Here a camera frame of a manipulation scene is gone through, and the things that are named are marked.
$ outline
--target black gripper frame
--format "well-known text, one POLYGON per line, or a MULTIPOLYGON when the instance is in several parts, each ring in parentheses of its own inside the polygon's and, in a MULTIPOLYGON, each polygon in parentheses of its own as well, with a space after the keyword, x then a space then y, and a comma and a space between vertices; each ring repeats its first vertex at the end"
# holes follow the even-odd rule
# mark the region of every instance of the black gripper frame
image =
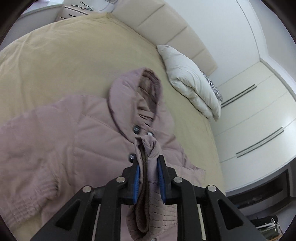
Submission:
MULTIPOLYGON (((176 179, 162 155, 158 158, 164 180, 165 204, 177 204, 178 241, 202 241, 197 204, 200 205, 207 241, 266 241, 254 225, 215 186, 193 186, 176 179)), ((31 239, 31 241, 120 241, 121 205, 133 205, 138 161, 125 168, 124 182, 116 179, 106 186, 84 188, 76 193, 31 239), (98 207, 99 217, 95 227, 98 207)), ((10 234, 0 240, 13 241, 10 234)))

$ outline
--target drawer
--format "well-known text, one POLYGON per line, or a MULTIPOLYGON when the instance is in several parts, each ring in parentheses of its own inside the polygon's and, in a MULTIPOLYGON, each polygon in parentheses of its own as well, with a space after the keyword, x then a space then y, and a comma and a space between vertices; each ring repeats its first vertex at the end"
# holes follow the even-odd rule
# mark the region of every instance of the drawer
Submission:
POLYGON ((61 21, 61 20, 64 20, 64 18, 57 17, 56 22, 61 21))
POLYGON ((238 100, 222 108, 221 117, 217 122, 211 121, 214 136, 238 125, 253 116, 284 95, 288 90, 282 82, 272 75, 257 88, 238 100))
POLYGON ((296 102, 287 92, 256 115, 215 137, 220 161, 236 156, 295 119, 296 102))
POLYGON ((221 163, 226 192, 261 180, 281 169, 296 155, 296 120, 260 148, 221 163))
POLYGON ((258 85, 273 73, 261 62, 258 62, 218 87, 224 102, 246 90, 252 85, 258 85))
POLYGON ((67 7, 64 7, 59 16, 61 18, 73 18, 73 17, 77 17, 77 16, 82 16, 82 15, 87 15, 87 14, 67 8, 67 7))

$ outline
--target jacket sleeve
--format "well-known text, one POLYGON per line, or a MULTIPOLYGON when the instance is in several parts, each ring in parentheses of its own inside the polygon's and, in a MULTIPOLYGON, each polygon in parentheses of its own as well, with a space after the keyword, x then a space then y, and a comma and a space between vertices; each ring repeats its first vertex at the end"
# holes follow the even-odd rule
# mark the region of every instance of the jacket sleeve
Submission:
POLYGON ((65 100, 0 128, 0 214, 10 228, 59 195, 60 175, 71 158, 72 129, 65 100))
POLYGON ((167 166, 174 168, 179 177, 186 179, 194 186, 201 187, 203 185, 205 170, 191 163, 175 136, 172 136, 170 141, 165 144, 163 154, 167 166))

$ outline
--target metal button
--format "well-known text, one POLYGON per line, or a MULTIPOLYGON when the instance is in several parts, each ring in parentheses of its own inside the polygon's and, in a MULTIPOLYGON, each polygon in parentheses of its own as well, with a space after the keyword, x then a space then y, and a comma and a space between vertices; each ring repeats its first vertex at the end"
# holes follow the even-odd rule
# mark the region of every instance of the metal button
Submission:
POLYGON ((174 182, 181 183, 183 179, 181 177, 174 177, 174 182))
POLYGON ((136 154, 135 154, 135 153, 130 154, 129 161, 130 161, 131 163, 133 163, 133 161, 134 161, 135 158, 136 158, 136 154))
POLYGON ((90 186, 84 186, 82 188, 82 191, 85 192, 85 193, 90 192, 91 191, 91 187, 90 186))
POLYGON ((214 185, 209 185, 207 187, 207 189, 210 191, 210 192, 215 192, 217 190, 217 188, 214 186, 214 185))
POLYGON ((139 133, 140 133, 140 130, 141 130, 141 127, 139 127, 139 126, 135 126, 135 127, 133 128, 133 132, 134 132, 135 134, 139 134, 139 133))
POLYGON ((116 181, 118 183, 124 183, 126 181, 126 179, 124 177, 118 177, 118 178, 116 178, 116 181))

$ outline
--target pillow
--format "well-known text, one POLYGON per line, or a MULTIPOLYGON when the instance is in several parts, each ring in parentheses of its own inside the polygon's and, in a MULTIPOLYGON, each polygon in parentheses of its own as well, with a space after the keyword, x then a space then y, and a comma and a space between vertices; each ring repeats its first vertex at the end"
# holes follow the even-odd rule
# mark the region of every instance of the pillow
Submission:
POLYGON ((207 81, 208 81, 209 85, 211 86, 212 90, 214 91, 217 99, 222 102, 223 101, 223 97, 222 97, 220 91, 217 89, 217 87, 215 86, 215 84, 210 80, 210 78, 204 72, 202 72, 202 73, 205 76, 205 78, 207 79, 207 81))
POLYGON ((157 45, 157 50, 163 59, 171 85, 187 97, 205 117, 212 115, 218 120, 221 103, 197 65, 169 45, 157 45))

